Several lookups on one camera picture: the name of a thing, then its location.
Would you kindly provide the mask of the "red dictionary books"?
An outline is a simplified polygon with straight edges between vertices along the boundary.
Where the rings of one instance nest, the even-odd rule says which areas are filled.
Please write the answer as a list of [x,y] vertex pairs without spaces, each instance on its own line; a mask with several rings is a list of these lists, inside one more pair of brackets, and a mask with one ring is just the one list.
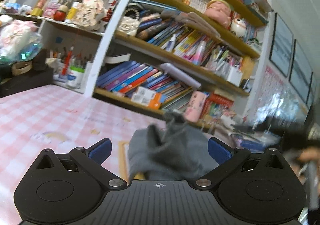
[[224,114],[234,116],[232,111],[233,104],[234,100],[230,99],[229,96],[225,97],[211,92],[204,102],[200,120],[211,122],[219,120]]

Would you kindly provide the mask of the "pink pig figure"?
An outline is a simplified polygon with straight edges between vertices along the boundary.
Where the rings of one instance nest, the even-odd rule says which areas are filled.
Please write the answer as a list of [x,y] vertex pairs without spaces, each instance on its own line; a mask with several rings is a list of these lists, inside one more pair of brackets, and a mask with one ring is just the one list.
[[224,0],[211,0],[204,14],[226,29],[231,25],[231,8]]

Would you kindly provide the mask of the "white orange box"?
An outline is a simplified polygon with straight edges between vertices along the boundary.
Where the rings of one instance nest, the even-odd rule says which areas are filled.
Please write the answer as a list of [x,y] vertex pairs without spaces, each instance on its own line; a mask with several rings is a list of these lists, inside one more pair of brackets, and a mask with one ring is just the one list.
[[159,109],[161,106],[161,94],[156,93],[154,98],[151,99],[151,98],[147,98],[144,95],[134,93],[131,98],[131,101],[151,109]]
[[[138,93],[138,94],[146,96],[147,98],[153,99],[157,92],[155,92],[151,89],[148,89],[148,88],[138,87],[138,89],[134,93]],[[161,94],[161,103],[163,103],[164,101],[165,101],[165,96]]]

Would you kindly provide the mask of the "pink white plush pillow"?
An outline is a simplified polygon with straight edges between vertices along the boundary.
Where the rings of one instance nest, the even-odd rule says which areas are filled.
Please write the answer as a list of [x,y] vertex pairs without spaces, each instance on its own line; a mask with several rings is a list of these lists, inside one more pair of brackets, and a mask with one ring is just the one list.
[[13,20],[1,28],[1,60],[17,62],[33,59],[42,47],[42,36],[32,21]]

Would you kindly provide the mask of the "row of leaning books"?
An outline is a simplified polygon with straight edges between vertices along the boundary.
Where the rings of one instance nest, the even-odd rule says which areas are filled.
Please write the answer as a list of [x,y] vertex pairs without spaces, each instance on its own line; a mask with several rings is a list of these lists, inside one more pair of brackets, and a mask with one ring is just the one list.
[[165,96],[160,108],[154,110],[171,108],[177,100],[189,99],[193,91],[192,87],[166,74],[159,67],[126,61],[115,66],[104,66],[95,84],[94,93],[109,99],[119,99],[121,102],[132,102],[132,95],[138,87],[148,88]]

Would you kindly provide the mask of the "grey cloth garment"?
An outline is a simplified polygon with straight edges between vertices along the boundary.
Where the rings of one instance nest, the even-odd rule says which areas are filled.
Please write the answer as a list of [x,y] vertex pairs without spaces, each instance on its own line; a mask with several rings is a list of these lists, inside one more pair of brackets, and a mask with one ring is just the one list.
[[209,138],[182,114],[168,111],[164,119],[164,129],[151,124],[133,134],[127,152],[129,180],[142,175],[146,180],[194,181],[219,166],[208,152]]

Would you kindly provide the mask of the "pink sticker tumbler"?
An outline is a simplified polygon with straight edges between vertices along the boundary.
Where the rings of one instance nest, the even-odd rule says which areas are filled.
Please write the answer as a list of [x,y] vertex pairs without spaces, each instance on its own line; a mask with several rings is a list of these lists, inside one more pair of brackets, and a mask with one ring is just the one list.
[[189,122],[198,122],[202,113],[207,95],[201,91],[195,90],[188,102],[184,113],[185,120]]

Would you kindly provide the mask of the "white quilted handbag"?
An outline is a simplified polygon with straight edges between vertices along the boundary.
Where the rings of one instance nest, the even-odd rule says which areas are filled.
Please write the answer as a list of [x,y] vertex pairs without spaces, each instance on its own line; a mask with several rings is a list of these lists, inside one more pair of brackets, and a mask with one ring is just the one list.
[[139,9],[127,8],[119,21],[117,31],[134,37],[137,34],[139,26]]

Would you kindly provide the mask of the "pink cartoon table mat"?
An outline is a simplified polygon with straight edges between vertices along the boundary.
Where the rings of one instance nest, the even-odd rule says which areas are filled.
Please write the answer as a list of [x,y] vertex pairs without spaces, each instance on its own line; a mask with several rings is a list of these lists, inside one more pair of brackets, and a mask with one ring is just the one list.
[[103,166],[120,175],[119,143],[150,124],[165,126],[162,120],[54,85],[2,98],[1,224],[20,223],[14,191],[43,149],[67,153],[109,138],[112,154]]

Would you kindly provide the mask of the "white orange box lower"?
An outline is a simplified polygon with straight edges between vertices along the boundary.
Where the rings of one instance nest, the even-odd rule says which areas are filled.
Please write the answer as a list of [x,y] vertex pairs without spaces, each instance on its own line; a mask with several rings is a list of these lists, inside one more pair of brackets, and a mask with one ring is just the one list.
[[154,98],[151,99],[151,98],[147,98],[144,95],[134,93],[131,98],[131,101],[151,109],[159,109],[161,106],[161,94],[156,93]]

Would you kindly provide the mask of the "white orange box upper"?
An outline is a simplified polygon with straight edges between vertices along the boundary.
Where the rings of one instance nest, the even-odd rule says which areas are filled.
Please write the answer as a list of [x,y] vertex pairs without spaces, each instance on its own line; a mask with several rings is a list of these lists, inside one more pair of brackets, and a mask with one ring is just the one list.
[[[146,96],[147,98],[153,99],[157,92],[155,92],[151,89],[148,89],[148,88],[138,87],[138,89],[134,93],[138,93],[138,94]],[[164,101],[165,101],[165,96],[161,94],[161,103],[163,103]]]

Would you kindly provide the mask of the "white wooden bookshelf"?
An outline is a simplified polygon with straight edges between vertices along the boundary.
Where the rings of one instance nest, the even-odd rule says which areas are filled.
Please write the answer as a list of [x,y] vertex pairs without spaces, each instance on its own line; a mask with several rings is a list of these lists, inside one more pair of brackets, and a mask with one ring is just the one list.
[[[195,90],[206,95],[238,100],[249,95],[248,84],[259,52],[204,12],[211,0],[36,0],[29,16],[6,14],[6,22],[32,21],[42,36],[39,53],[27,61],[1,60],[1,91],[5,95],[50,83],[133,111],[162,117],[168,110],[185,112]],[[237,0],[224,0],[231,8],[231,23],[246,26],[264,22]],[[117,31],[127,8],[139,9],[140,26],[129,36]],[[159,67],[171,63],[201,84],[189,99],[173,107],[154,110],[94,93],[101,70],[126,61]],[[66,85],[71,66],[85,70],[78,89]]]

